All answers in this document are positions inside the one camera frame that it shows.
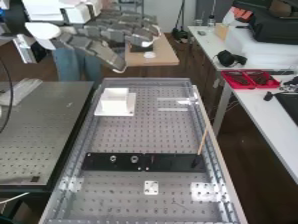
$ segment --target perforated metal table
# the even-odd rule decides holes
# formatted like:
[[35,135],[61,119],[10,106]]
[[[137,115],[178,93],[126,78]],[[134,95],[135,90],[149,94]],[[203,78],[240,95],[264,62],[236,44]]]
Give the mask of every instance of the perforated metal table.
[[0,192],[45,189],[61,172],[90,90],[91,82],[43,82],[13,107],[0,134]]
[[[95,117],[103,89],[137,94],[133,117]],[[195,154],[206,172],[85,171],[91,153]],[[145,181],[158,182],[146,195]],[[196,88],[188,79],[105,79],[39,223],[246,223]]]

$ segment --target red tray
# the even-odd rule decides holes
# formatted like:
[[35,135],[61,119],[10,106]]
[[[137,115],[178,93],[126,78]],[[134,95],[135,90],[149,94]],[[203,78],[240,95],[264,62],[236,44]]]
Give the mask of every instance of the red tray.
[[264,71],[247,70],[243,73],[251,79],[256,88],[275,89],[280,86],[280,83]]
[[226,82],[230,84],[232,89],[254,89],[255,83],[248,78],[242,71],[231,70],[222,71],[220,75],[223,76]]

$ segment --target screw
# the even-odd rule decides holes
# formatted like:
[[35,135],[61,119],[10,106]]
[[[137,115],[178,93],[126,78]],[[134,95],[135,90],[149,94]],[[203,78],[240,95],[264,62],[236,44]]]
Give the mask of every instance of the screw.
[[110,156],[109,160],[110,160],[111,163],[114,163],[115,160],[117,160],[117,157],[115,156]]
[[130,162],[131,162],[133,164],[135,164],[135,163],[138,162],[138,157],[137,157],[137,156],[131,156],[131,158],[130,158]]

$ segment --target laptop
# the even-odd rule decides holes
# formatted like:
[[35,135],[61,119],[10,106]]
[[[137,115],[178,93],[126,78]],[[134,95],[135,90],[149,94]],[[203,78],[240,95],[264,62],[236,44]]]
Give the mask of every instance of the laptop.
[[275,97],[298,125],[298,93],[278,93]]

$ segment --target transparent plastic panel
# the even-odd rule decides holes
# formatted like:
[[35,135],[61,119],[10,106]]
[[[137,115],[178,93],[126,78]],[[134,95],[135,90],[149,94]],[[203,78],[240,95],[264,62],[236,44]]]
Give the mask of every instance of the transparent plastic panel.
[[[123,87],[137,93],[134,116],[93,116],[103,88]],[[50,198],[46,221],[105,224],[236,222],[208,136],[202,152],[204,172],[81,169],[83,158],[91,152],[194,155],[204,130],[199,113],[187,79],[106,79]],[[146,194],[146,182],[157,183],[157,194]]]

